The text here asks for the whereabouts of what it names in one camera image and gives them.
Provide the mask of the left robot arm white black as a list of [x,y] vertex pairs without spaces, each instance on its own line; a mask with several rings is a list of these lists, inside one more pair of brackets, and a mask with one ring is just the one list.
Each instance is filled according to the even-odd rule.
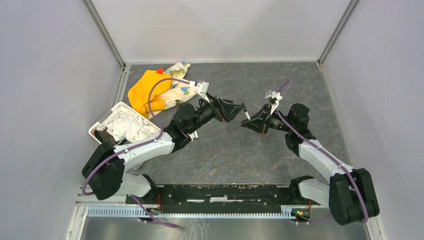
[[158,156],[183,149],[192,141],[192,135],[209,121],[231,122],[246,106],[231,100],[210,96],[201,99],[199,106],[181,103],[169,125],[158,136],[135,143],[111,146],[100,144],[81,170],[85,178],[83,195],[94,195],[103,201],[116,194],[139,197],[145,204],[153,203],[157,190],[147,175],[129,174],[136,165]]

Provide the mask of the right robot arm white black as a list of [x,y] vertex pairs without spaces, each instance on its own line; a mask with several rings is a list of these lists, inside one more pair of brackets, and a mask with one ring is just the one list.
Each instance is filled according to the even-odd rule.
[[287,115],[273,110],[271,104],[249,119],[241,127],[266,134],[268,130],[285,132],[287,147],[312,165],[327,181],[319,182],[312,176],[291,180],[289,199],[295,204],[311,200],[329,209],[341,226],[362,222],[380,214],[380,206],[372,176],[365,168],[354,168],[327,151],[309,130],[309,108],[301,103],[290,107]]

